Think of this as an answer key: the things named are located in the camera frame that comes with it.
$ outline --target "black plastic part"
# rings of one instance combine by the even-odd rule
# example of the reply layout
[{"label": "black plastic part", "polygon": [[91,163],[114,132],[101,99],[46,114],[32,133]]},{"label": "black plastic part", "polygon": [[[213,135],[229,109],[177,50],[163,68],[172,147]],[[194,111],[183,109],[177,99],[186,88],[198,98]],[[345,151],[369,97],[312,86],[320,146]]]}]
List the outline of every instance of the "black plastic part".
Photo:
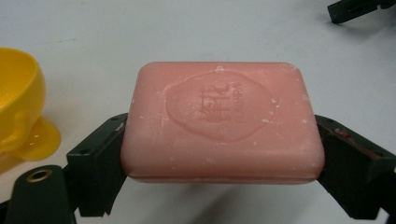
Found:
[{"label": "black plastic part", "polygon": [[343,23],[362,15],[376,11],[378,5],[382,9],[392,7],[396,0],[342,0],[327,7],[333,23]]},{"label": "black plastic part", "polygon": [[332,119],[316,119],[326,155],[318,182],[350,217],[375,219],[380,207],[396,215],[396,157]]},{"label": "black plastic part", "polygon": [[67,153],[64,169],[71,206],[78,207],[82,217],[111,212],[126,178],[120,164],[126,120],[127,114],[109,119]]},{"label": "black plastic part", "polygon": [[62,168],[42,166],[21,175],[15,182],[5,223],[75,223]]}]

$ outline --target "yellow object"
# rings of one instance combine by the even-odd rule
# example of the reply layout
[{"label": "yellow object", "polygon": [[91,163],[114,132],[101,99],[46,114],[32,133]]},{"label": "yellow object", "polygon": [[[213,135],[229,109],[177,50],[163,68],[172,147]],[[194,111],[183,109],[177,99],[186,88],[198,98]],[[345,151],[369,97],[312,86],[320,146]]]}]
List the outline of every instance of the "yellow object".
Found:
[{"label": "yellow object", "polygon": [[0,48],[0,154],[39,161],[58,148],[59,131],[40,116],[45,94],[35,58],[17,49]]}]

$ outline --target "white surface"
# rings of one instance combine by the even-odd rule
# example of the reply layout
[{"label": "white surface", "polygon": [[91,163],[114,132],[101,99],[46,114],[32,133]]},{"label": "white surface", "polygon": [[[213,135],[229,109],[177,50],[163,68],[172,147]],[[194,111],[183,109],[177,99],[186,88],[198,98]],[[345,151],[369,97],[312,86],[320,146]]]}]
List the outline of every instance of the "white surface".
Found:
[{"label": "white surface", "polygon": [[[396,8],[334,25],[331,0],[0,2],[0,45],[30,52],[47,80],[43,114],[59,150],[0,174],[13,181],[65,154],[128,110],[136,74],[152,61],[289,62],[316,114],[396,153]],[[128,179],[110,217],[78,223],[384,223],[350,219],[318,183],[301,186],[148,185]]]}]

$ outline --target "soap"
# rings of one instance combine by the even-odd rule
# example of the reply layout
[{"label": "soap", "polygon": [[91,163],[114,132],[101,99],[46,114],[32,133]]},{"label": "soap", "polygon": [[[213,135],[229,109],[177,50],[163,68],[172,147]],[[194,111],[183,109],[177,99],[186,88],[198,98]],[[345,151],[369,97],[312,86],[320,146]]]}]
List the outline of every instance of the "soap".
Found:
[{"label": "soap", "polygon": [[120,159],[142,182],[303,184],[324,150],[289,63],[149,63],[134,87]]}]

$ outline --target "embossed logo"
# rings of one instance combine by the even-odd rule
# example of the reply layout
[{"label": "embossed logo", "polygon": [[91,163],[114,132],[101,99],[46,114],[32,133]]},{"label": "embossed logo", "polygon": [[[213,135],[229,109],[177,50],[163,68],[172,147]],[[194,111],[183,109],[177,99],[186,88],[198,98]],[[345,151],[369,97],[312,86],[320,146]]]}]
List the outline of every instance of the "embossed logo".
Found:
[{"label": "embossed logo", "polygon": [[263,86],[233,71],[191,77],[171,88],[168,115],[186,130],[218,141],[244,139],[267,125],[276,99]]}]

